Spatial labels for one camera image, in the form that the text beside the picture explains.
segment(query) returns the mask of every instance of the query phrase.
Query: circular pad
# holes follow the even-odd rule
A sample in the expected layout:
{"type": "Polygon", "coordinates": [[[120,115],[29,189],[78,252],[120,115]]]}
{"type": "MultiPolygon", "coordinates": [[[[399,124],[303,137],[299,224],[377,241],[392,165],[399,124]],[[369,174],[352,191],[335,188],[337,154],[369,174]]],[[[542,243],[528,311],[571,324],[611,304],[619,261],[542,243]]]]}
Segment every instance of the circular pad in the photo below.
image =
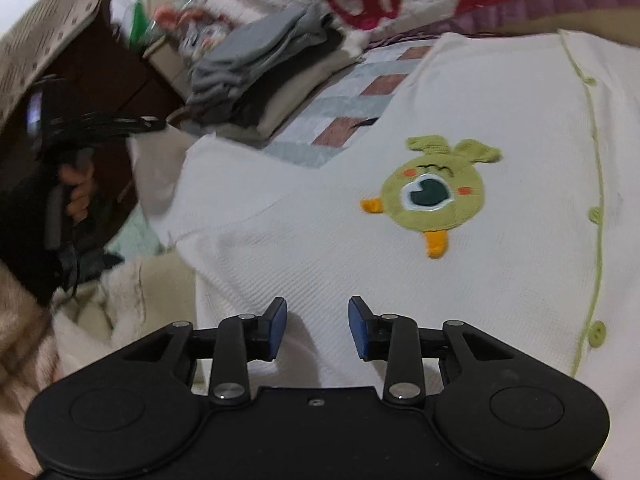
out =
{"type": "Polygon", "coordinates": [[[197,397],[167,368],[118,360],[47,388],[31,403],[25,428],[43,466],[113,479],[161,465],[199,420],[197,397]]]}
{"type": "Polygon", "coordinates": [[[520,430],[544,430],[559,422],[564,406],[554,394],[540,388],[505,388],[491,398],[491,411],[520,430]]]}

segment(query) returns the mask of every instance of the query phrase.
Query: white knit fabric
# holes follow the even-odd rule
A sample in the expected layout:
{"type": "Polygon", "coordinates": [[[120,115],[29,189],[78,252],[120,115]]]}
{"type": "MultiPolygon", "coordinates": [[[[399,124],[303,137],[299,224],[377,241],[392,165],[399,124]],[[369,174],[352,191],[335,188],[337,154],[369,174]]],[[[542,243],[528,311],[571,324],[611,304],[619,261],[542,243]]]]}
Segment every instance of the white knit fabric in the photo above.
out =
{"type": "MultiPolygon", "coordinates": [[[[584,351],[578,378],[612,415],[597,470],[634,478],[640,372],[629,368],[640,346],[632,333],[640,319],[640,234],[633,225],[640,210],[640,54],[587,34],[563,35],[598,83],[592,95],[600,144],[591,138],[585,85],[560,35],[478,41],[449,34],[373,129],[319,170],[212,137],[188,150],[171,205],[161,222],[149,218],[198,271],[200,327],[259,314],[274,296],[287,299],[280,354],[272,364],[252,364],[255,386],[380,387],[383,369],[358,359],[348,329],[354,294],[375,313],[411,316],[423,327],[463,319],[569,373],[596,282],[598,227],[588,210],[600,196],[600,149],[604,276],[593,319],[605,321],[609,335],[601,348],[584,351]],[[486,203],[449,232],[439,260],[425,255],[420,233],[358,206],[415,156],[405,139],[427,134],[452,145],[473,138],[503,153],[496,164],[476,165],[486,203]]],[[[428,387],[436,388],[435,363],[425,364],[428,387]]]]}

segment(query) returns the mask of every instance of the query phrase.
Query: black controller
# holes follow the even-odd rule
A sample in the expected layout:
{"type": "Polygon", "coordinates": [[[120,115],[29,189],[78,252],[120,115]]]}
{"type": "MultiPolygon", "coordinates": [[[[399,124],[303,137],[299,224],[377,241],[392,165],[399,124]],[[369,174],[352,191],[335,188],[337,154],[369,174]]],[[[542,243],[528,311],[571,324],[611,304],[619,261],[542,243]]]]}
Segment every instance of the black controller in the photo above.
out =
{"type": "Polygon", "coordinates": [[[418,328],[357,296],[348,315],[360,358],[387,362],[381,399],[372,386],[252,399],[246,364],[273,360],[285,332],[276,298],[218,328],[174,322],[42,392],[26,415],[39,479],[596,480],[609,414],[588,387],[462,321],[418,328]]]}
{"type": "Polygon", "coordinates": [[[33,86],[27,110],[27,131],[40,162],[37,177],[41,182],[47,182],[49,189],[44,249],[57,254],[65,276],[75,285],[78,279],[96,278],[104,268],[120,263],[121,259],[94,247],[75,247],[74,222],[65,212],[72,187],[58,180],[60,166],[70,164],[81,168],[98,146],[135,134],[162,131],[166,127],[164,120],[156,118],[101,112],[82,114],[79,112],[82,108],[82,96],[71,83],[57,76],[46,76],[33,86]]]}

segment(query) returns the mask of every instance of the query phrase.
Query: fingers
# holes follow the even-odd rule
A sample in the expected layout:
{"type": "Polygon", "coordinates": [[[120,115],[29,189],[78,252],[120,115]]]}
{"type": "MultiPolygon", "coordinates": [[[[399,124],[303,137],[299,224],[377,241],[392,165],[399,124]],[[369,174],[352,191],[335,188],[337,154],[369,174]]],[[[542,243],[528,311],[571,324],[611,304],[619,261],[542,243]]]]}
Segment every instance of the fingers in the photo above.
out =
{"type": "Polygon", "coordinates": [[[74,200],[68,206],[66,206],[66,214],[69,216],[86,216],[86,209],[89,207],[89,202],[91,199],[88,196],[83,196],[78,200],[74,200]]]}
{"type": "Polygon", "coordinates": [[[78,186],[79,184],[83,184],[84,182],[91,180],[92,176],[94,176],[94,165],[89,163],[85,168],[82,168],[82,170],[76,170],[76,168],[65,164],[60,167],[58,176],[60,178],[60,182],[63,184],[78,186]]]}
{"type": "Polygon", "coordinates": [[[83,196],[91,196],[94,193],[94,181],[93,180],[87,180],[86,182],[80,184],[80,186],[77,186],[72,192],[71,192],[71,201],[73,200],[78,200],[79,198],[82,198],[83,196]]]}
{"type": "Polygon", "coordinates": [[[84,220],[88,213],[87,208],[91,202],[91,195],[94,192],[94,166],[89,163],[82,170],[76,170],[69,165],[60,167],[58,177],[60,182],[68,186],[74,186],[71,192],[71,202],[66,206],[66,214],[71,216],[76,224],[84,220]]]}

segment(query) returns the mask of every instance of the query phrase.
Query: embroidered cartoon character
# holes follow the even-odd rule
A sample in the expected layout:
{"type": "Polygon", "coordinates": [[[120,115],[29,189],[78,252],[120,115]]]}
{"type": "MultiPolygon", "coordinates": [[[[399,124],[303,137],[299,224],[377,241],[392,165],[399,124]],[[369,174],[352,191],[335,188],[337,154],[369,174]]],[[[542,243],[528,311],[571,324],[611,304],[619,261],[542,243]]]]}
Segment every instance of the embroidered cartoon character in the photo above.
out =
{"type": "Polygon", "coordinates": [[[497,162],[500,150],[473,139],[450,149],[442,136],[411,137],[410,150],[422,155],[385,180],[379,198],[362,200],[368,213],[386,213],[402,227],[424,234],[427,255],[447,250],[447,230],[474,216],[484,204],[482,178],[475,162],[497,162]]]}

